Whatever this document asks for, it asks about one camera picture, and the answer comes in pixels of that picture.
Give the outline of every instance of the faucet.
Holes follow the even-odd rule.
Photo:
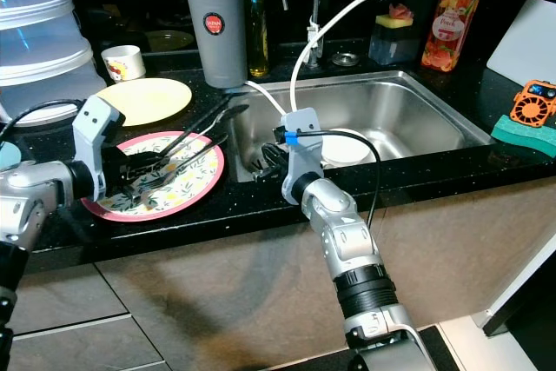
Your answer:
[[[318,24],[318,16],[319,16],[319,0],[313,0],[313,15],[309,18],[309,26],[307,27],[308,32],[308,41],[313,38],[313,36],[319,30]],[[316,68],[319,66],[317,60],[322,57],[322,46],[324,44],[323,38],[319,40],[319,42],[310,50],[308,56],[303,58],[303,62],[309,68]]]

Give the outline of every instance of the orange fan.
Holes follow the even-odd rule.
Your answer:
[[[556,86],[532,80],[515,98],[510,117],[515,122],[539,128],[556,113]]]

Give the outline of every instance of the blue clip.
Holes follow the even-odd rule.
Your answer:
[[[286,138],[287,145],[299,145],[299,140],[297,138],[297,132],[286,132],[284,134]]]

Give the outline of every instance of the yellow plate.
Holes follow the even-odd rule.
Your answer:
[[[185,108],[191,89],[168,78],[142,78],[114,84],[96,93],[125,115],[123,126],[160,121]]]

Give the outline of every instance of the kitchen sink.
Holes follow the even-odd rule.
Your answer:
[[[262,86],[286,111],[290,109],[289,82]],[[280,114],[264,95],[247,86],[228,92],[242,94],[232,98],[229,106],[249,105],[228,126],[228,160],[236,181],[250,182],[253,173],[266,166],[261,146],[275,141],[272,128],[280,126]],[[298,108],[314,108],[322,129],[361,132],[385,161],[493,141],[403,71],[302,80],[295,92]],[[360,163],[373,160],[369,154]]]

